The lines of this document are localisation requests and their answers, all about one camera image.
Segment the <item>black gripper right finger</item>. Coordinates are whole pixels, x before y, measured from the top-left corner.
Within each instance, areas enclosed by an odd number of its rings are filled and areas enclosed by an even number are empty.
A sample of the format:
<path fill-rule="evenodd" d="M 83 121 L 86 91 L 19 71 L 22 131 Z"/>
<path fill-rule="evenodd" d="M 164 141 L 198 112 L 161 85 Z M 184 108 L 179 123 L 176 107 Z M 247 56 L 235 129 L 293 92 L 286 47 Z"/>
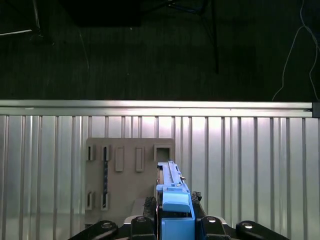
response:
<path fill-rule="evenodd" d="M 233 228 L 223 218 L 206 215 L 200 203 L 202 195 L 191 194 L 195 213 L 195 238 L 197 240 L 286 240 L 287 238 L 254 221 L 245 220 Z"/>

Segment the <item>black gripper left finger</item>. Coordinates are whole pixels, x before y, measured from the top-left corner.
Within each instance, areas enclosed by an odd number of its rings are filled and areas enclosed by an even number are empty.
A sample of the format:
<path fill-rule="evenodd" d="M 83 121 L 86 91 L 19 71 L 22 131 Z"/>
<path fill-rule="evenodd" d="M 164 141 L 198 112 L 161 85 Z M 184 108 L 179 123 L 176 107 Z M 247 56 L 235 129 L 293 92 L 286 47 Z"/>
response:
<path fill-rule="evenodd" d="M 90 225 L 72 237 L 73 240 L 155 240 L 156 199 L 153 196 L 137 199 L 134 210 L 142 215 L 132 215 L 118 226 L 110 220 L 102 220 Z"/>

